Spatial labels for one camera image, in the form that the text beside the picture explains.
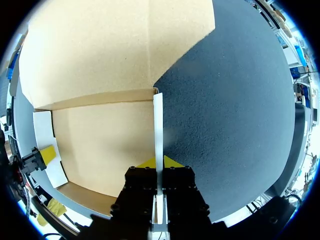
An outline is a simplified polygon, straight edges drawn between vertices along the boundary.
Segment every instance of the black plastic part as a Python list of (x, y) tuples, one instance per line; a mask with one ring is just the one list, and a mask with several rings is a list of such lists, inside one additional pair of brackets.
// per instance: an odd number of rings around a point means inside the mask
[(11, 108), (7, 108), (6, 109), (6, 122), (9, 126), (11, 126), (11, 124), (12, 124), (11, 119), (12, 119)]
[(148, 239), (156, 190), (157, 172), (154, 168), (130, 167), (125, 174), (124, 187), (111, 206), (112, 218), (92, 215), (92, 224), (82, 229), (79, 239)]
[[(205, 239), (210, 236), (209, 205), (196, 187), (195, 173), (191, 167), (165, 168), (163, 187), (170, 239)], [(219, 226), (226, 229), (224, 223)]]
[(226, 237), (274, 239), (284, 229), (295, 209), (288, 200), (276, 196), (245, 220), (229, 227)]
[(32, 153), (22, 158), (19, 167), (22, 174), (30, 175), (30, 173), (38, 169), (41, 171), (46, 169), (47, 166), (45, 165), (39, 150), (34, 147)]

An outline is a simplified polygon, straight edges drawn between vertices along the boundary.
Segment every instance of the screw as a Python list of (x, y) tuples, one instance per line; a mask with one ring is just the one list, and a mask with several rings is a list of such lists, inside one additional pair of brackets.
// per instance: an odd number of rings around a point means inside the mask
[(209, 209), (209, 205), (208, 205), (208, 204), (204, 204), (204, 205), (200, 206), (200, 211), (205, 212), (205, 211), (207, 211), (208, 209)]
[(143, 214), (148, 214), (150, 212), (150, 210), (148, 209), (148, 208), (145, 208), (144, 210), (143, 210)]
[(278, 219), (275, 216), (271, 216), (269, 218), (269, 223), (276, 224), (278, 222)]
[(112, 211), (118, 211), (120, 209), (119, 205), (118, 204), (112, 204), (111, 205), (111, 210)]

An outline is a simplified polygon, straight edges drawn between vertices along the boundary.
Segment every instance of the cardboard flap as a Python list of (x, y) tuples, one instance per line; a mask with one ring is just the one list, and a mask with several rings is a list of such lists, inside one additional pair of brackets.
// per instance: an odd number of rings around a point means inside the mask
[(212, 0), (48, 0), (21, 51), (22, 92), (41, 109), (151, 89), (214, 28)]
[(128, 168), (155, 156), (152, 100), (54, 110), (52, 118), (63, 169), (83, 188), (118, 197)]

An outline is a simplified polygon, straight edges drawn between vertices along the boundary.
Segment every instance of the dark gray foam board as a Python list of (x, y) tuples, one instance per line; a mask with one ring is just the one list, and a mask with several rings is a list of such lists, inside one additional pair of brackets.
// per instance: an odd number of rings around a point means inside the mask
[(164, 154), (193, 168), (215, 221), (281, 175), (295, 104), (283, 50), (259, 12), (241, 0), (213, 6), (215, 30), (155, 86), (163, 93)]

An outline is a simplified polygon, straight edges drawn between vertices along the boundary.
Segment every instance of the cable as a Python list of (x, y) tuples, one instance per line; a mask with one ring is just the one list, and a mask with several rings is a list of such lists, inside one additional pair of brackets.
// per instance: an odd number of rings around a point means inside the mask
[(26, 198), (25, 215), (29, 218), (31, 210), (29, 191), (26, 187), (24, 187), (23, 190)]
[(43, 235), (43, 238), (46, 239), (46, 237), (51, 236), (51, 235), (57, 235), (57, 236), (62, 237), (60, 233), (53, 233), (53, 232), (52, 232), (52, 233), (46, 233), (46, 234), (44, 234), (44, 235)]
[(284, 199), (289, 199), (289, 198), (295, 198), (295, 199), (297, 199), (298, 202), (299, 202), (299, 206), (302, 205), (302, 200), (301, 200), (301, 198), (300, 198), (298, 195), (296, 195), (296, 194), (290, 194), (290, 195), (284, 197)]
[(12, 137), (14, 140), (16, 140), (18, 142), (18, 140), (14, 136), (12, 136), (10, 134), (8, 134), (8, 136)]
[(163, 232), (161, 232), (161, 234), (160, 234), (160, 236), (159, 236), (158, 240), (161, 238), (162, 233), (163, 233)]

